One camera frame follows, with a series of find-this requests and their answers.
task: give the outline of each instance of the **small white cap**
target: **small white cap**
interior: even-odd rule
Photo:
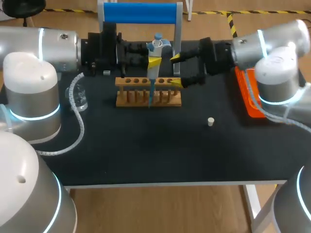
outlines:
[[[21,137],[0,131],[0,227],[31,195],[39,173],[35,150]]]
[[[212,126],[212,125],[214,124],[214,121],[215,121],[214,118],[209,117],[209,118],[207,119],[207,124],[208,124],[208,126]]]
[[[3,61],[6,88],[22,94],[50,90],[57,84],[55,68],[27,52],[12,52]]]

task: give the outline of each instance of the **white table leg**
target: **white table leg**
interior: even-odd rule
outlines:
[[[246,197],[248,211],[251,217],[252,233],[263,233],[271,222],[274,221],[273,203],[274,198],[280,187],[276,188],[271,197],[267,200],[263,208],[260,207],[256,186],[255,185],[243,185],[244,193]]]
[[[243,189],[246,197],[248,212],[250,214],[251,221],[253,221],[261,210],[256,186],[254,184],[247,184],[243,185]]]

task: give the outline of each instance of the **cable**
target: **cable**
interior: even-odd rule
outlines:
[[[311,20],[309,20],[309,19],[303,18],[302,21],[306,21],[306,22],[311,24]]]
[[[71,105],[71,108],[74,112],[74,114],[76,115],[77,117],[77,120],[79,122],[79,125],[80,125],[80,135],[79,137],[77,138],[77,140],[69,147],[65,148],[65,149],[62,149],[62,150],[59,150],[59,151],[55,151],[55,152],[46,152],[46,151],[39,151],[39,150],[36,150],[37,154],[39,155],[45,155],[45,156],[55,156],[55,155],[59,155],[59,154],[64,154],[70,150],[72,150],[73,148],[75,148],[82,140],[83,138],[83,135],[84,135],[84,123],[83,123],[83,120],[80,116],[80,113],[76,107],[76,104],[74,102],[74,98],[73,98],[73,89],[74,89],[74,86],[77,84],[77,82],[82,79],[84,77],[84,74],[81,73],[81,74],[78,74],[71,82],[70,84],[70,87],[69,87],[69,102],[70,102],[70,105]]]
[[[251,95],[252,101],[253,101],[254,105],[258,108],[259,111],[261,111],[263,114],[265,114],[269,118],[278,120],[278,121],[286,123],[286,124],[296,125],[302,129],[308,131],[309,133],[311,133],[311,128],[309,128],[308,126],[306,126],[306,125],[304,125],[298,121],[295,121],[292,119],[287,119],[287,118],[284,118],[282,116],[276,116],[274,114],[268,113],[267,111],[263,110],[263,108],[257,103],[257,101],[255,99],[254,92],[253,92],[253,89],[252,89],[251,83],[249,81],[248,74],[247,74],[246,70],[244,71],[244,74],[246,76],[247,88],[248,88],[249,93]]]

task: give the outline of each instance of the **black tabletop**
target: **black tabletop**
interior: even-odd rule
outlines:
[[[197,46],[183,42],[182,49]],[[171,77],[171,51],[165,50],[160,76]],[[196,60],[181,65],[181,76],[196,74]],[[310,135],[247,115],[234,73],[208,77],[203,86],[181,91],[182,107],[116,108],[114,77],[85,77],[86,132],[72,151],[43,157],[63,185],[286,180],[309,157]],[[145,77],[139,69],[131,77]],[[73,143],[79,126],[65,99],[74,74],[59,82],[62,127],[39,150]],[[0,102],[6,103],[4,91]],[[215,123],[207,126],[207,118]]]

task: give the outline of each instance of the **orange object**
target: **orange object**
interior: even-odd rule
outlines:
[[[257,88],[257,82],[255,78],[255,70],[252,68],[252,69],[248,69],[246,72],[248,74],[249,81],[252,85],[252,89],[254,92],[254,96],[257,100],[257,103],[261,106],[261,101],[259,99],[259,91]],[[244,71],[241,71],[239,70],[238,67],[235,67],[235,73],[238,79],[239,87],[240,87],[243,100],[244,100],[244,104],[245,104],[248,114],[253,118],[265,118],[265,115],[261,111],[259,111],[258,108],[256,108],[256,106],[254,105],[254,102],[252,101],[252,98],[247,88]]]

